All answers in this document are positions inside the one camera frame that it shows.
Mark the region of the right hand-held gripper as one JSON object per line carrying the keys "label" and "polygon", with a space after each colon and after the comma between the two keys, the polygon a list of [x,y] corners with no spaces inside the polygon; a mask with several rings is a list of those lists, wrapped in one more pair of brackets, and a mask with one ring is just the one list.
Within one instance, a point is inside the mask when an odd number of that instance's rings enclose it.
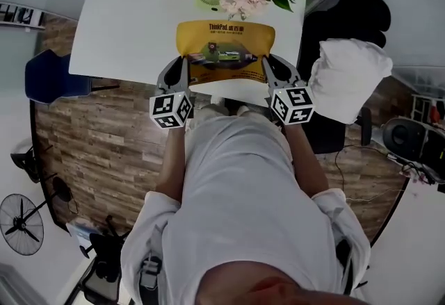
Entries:
{"label": "right hand-held gripper", "polygon": [[281,123],[308,122],[315,110],[314,98],[296,67],[279,56],[263,56],[261,65],[268,83],[270,109]]}

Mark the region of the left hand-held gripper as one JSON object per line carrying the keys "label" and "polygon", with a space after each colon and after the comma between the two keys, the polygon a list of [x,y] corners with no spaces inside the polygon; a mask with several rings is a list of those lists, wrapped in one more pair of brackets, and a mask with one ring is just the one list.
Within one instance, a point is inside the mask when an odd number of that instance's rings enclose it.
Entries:
{"label": "left hand-held gripper", "polygon": [[184,127],[192,111],[188,56],[172,60],[159,74],[149,116],[160,129]]}

